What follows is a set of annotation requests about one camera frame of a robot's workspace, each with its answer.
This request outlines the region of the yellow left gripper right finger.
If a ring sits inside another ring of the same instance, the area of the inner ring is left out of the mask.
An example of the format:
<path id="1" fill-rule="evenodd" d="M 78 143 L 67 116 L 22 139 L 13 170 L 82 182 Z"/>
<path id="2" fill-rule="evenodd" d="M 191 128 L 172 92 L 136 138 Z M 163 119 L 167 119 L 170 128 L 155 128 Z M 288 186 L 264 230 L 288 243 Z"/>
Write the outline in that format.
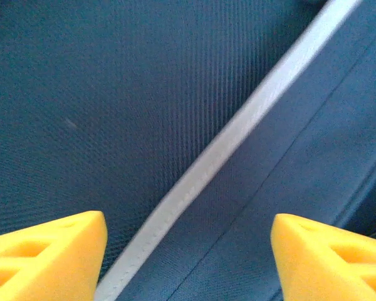
<path id="1" fill-rule="evenodd" d="M 376 300 L 376 239 L 277 214 L 271 246 L 284 300 Z"/>

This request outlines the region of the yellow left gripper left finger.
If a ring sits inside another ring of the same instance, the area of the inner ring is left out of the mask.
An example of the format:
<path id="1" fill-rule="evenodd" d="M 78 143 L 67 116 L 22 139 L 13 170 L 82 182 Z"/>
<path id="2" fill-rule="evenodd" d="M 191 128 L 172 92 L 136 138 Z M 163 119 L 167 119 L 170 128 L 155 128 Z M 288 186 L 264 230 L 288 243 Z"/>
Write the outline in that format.
<path id="1" fill-rule="evenodd" d="M 106 244 L 101 211 L 0 235 L 0 301 L 93 300 Z"/>

